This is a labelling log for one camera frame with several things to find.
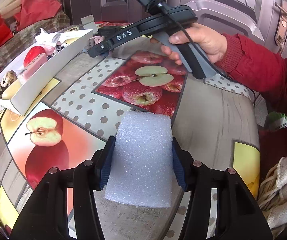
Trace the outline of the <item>red sleeve right forearm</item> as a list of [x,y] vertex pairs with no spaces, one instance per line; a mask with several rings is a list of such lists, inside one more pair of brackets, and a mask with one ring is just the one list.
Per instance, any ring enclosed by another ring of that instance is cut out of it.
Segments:
[[230,78],[259,92],[274,110],[287,114],[287,58],[243,35],[224,35],[227,51],[216,65]]

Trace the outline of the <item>person's right hand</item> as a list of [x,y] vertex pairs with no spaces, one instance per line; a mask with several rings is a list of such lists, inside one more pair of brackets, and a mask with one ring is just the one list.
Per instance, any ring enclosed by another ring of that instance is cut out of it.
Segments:
[[[227,51],[227,39],[222,34],[215,30],[204,26],[199,23],[193,23],[190,28],[186,29],[186,32],[194,43],[200,45],[201,49],[207,54],[208,59],[212,63],[220,61]],[[171,44],[184,44],[188,43],[189,39],[185,33],[181,30],[169,37]],[[182,61],[177,52],[172,51],[171,48],[161,44],[161,51],[167,55],[176,64],[181,65]]]

